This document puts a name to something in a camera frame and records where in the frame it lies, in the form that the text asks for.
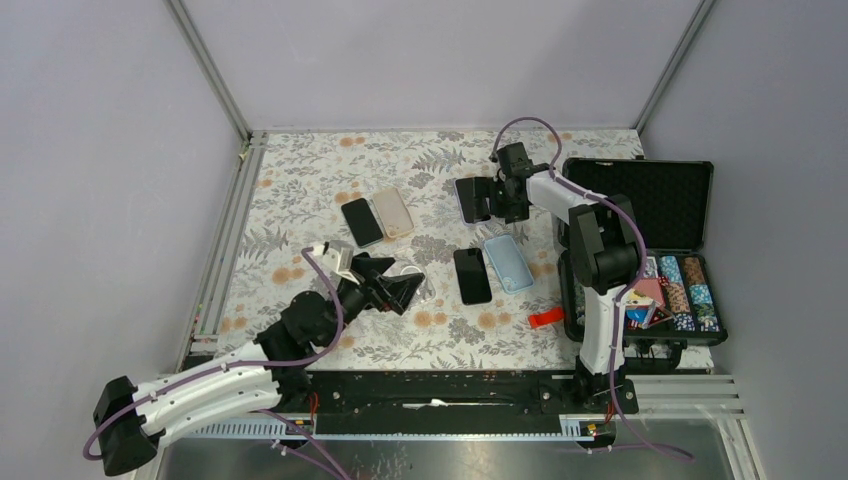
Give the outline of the small black smartphone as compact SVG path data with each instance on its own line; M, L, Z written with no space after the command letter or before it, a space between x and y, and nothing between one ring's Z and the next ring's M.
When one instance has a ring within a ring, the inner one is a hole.
M358 247L368 247L384 239L383 231L365 198L343 204L341 212Z

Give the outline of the beige phone case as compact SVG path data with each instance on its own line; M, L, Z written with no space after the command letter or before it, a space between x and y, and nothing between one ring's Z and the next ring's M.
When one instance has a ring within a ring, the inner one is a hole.
M388 238L410 234L415 226L400 191L390 187L373 195L373 204Z

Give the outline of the black smartphone from blue case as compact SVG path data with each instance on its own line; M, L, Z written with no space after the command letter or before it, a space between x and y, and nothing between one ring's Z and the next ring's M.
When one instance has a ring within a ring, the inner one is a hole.
M453 261L462 303L489 303L492 292L482 251L479 248L456 250L453 252Z

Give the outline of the phone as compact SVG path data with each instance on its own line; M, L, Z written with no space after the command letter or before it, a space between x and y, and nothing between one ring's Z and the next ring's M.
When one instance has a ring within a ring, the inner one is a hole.
M456 204L457 204L457 209L458 209L458 212L459 212L460 221L464 225L467 225L467 223L465 222L465 215L464 215L464 211L463 211L463 203L462 203L462 195L461 195L462 189L461 189L460 180L461 179L457 178L453 181L454 196L455 196L455 199L456 199Z
M486 239L483 247L504 292L517 294L534 285L534 277L512 236Z

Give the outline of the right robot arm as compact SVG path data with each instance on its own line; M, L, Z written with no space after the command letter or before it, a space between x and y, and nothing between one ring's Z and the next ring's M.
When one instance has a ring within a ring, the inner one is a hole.
M597 412L613 398L605 376L614 377L624 364L625 298L646 263L630 203L578 185L553 163L534 163L520 142L495 146L490 159L498 173L469 178L471 195L460 205L472 223L486 216L521 222L539 207L566 225L572 271L586 299L579 362L588 375L575 382L573 396L583 410Z

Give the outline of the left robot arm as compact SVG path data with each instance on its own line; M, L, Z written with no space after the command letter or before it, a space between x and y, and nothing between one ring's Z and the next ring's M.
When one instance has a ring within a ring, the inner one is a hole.
M95 430L83 456L108 477L151 462L160 448L199 428L278 405L296 411L309 401L307 366L338 345L362 312L404 314L426 275L390 276L393 257L356 254L337 242L302 250L328 293L293 297L279 320L224 356L155 381L122 376L104 387L93 413Z

